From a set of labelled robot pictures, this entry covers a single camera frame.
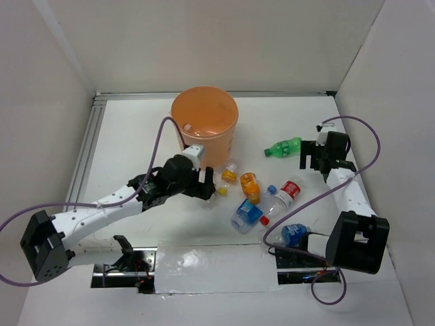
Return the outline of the green plastic bottle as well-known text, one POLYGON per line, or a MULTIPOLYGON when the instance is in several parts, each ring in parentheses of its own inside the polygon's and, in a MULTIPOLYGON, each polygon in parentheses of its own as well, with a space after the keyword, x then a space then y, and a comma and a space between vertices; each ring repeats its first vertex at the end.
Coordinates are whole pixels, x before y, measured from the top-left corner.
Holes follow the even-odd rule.
POLYGON ((298 155, 300 153, 301 142, 302 139, 300 137, 277 142, 272 147, 265 149, 264 155, 267 158, 287 158, 298 155))

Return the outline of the clear bottle yellow label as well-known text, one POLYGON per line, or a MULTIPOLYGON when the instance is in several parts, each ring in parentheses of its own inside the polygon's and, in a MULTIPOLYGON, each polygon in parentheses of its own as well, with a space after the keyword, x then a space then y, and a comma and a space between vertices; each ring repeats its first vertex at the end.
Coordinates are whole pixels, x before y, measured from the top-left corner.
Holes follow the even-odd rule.
POLYGON ((240 163, 230 158, 225 164, 218 180, 217 194, 220 196, 228 196, 235 188, 238 182, 240 163))

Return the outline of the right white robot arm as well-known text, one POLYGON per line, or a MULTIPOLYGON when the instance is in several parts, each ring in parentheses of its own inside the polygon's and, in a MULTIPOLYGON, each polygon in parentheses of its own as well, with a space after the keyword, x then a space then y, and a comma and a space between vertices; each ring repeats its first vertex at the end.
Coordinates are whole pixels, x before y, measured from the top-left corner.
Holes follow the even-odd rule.
POLYGON ((340 215, 326 242, 325 258, 329 265, 376 274, 383 259, 389 234, 389 222, 371 209, 360 184, 355 180, 356 167, 347 160, 350 137, 334 128, 320 131, 315 141, 303 141, 300 168, 322 174, 333 193, 340 215))

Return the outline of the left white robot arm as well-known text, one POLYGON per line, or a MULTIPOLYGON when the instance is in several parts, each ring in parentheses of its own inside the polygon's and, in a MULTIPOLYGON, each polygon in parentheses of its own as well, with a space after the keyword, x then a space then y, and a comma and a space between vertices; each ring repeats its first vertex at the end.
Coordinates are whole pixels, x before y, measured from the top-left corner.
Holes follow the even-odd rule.
POLYGON ((48 282, 65 272, 80 258, 90 255, 83 239, 123 218, 138 215, 183 194, 201 200, 215 191, 213 168, 201 169, 191 159, 177 154, 164 166, 138 175, 125 186, 86 208, 49 216, 45 210, 33 214, 20 241, 35 280, 48 282))

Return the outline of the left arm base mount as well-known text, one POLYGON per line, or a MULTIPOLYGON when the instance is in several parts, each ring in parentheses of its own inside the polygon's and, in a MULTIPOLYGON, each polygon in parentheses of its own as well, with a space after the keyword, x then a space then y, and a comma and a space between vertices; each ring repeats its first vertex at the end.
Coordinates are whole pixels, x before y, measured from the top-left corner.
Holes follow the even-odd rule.
POLYGON ((156 247, 134 248, 125 236, 115 235, 121 255, 111 264, 95 264, 93 289, 135 288, 140 294, 155 293, 156 247))

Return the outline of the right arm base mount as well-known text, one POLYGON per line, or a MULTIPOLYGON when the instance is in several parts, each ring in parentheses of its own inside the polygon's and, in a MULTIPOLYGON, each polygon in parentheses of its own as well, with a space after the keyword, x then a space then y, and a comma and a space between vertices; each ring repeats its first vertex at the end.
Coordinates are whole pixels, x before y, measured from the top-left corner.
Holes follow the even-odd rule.
POLYGON ((299 253, 268 248, 268 253, 275 257, 277 280, 279 285, 297 285, 312 283, 316 276, 331 270, 317 283, 340 283, 341 277, 334 268, 329 268, 324 261, 299 253))

